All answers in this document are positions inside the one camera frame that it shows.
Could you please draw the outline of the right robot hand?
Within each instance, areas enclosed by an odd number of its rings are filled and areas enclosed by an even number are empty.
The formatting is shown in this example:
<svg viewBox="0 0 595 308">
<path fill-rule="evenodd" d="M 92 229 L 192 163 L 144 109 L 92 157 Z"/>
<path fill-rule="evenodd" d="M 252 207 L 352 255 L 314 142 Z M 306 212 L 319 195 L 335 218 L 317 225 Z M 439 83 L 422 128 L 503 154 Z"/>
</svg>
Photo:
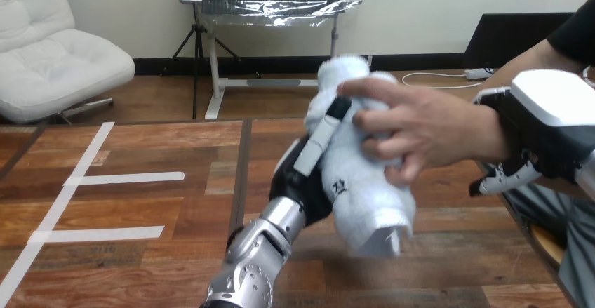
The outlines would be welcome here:
<svg viewBox="0 0 595 308">
<path fill-rule="evenodd" d="M 518 146 L 511 158 L 469 186 L 471 196 L 564 179 L 594 196 L 594 87 L 556 69 L 519 73 L 510 86 L 484 89 L 474 104 L 494 109 Z"/>
</svg>

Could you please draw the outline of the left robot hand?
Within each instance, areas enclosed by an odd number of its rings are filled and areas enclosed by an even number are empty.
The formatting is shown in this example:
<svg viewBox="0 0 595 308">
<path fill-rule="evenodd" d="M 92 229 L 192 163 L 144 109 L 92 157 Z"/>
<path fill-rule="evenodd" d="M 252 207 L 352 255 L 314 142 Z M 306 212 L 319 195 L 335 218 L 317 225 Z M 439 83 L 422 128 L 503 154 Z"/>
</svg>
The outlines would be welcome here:
<svg viewBox="0 0 595 308">
<path fill-rule="evenodd" d="M 323 188 L 321 164 L 330 139 L 352 105 L 346 97 L 336 97 L 314 130 L 292 143 L 274 170 L 269 200 L 286 197 L 296 202 L 305 215 L 305 226 L 327 218 L 332 205 Z"/>
</svg>

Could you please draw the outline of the person's hand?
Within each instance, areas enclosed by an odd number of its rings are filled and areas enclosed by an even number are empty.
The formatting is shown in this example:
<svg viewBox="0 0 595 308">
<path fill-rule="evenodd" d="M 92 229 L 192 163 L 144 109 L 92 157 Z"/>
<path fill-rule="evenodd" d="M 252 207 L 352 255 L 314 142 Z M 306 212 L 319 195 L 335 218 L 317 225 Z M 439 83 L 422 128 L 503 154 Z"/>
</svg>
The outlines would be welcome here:
<svg viewBox="0 0 595 308">
<path fill-rule="evenodd" d="M 499 163 L 513 148 L 497 112 L 454 95 L 427 88 L 395 85 L 376 78 L 346 81 L 340 95 L 365 97 L 388 105 L 387 110 L 361 110 L 353 123 L 367 133 L 388 133 L 386 140 L 368 138 L 362 150 L 378 160 L 401 158 L 387 167 L 394 185 L 409 185 L 426 168 L 464 160 Z"/>
</svg>

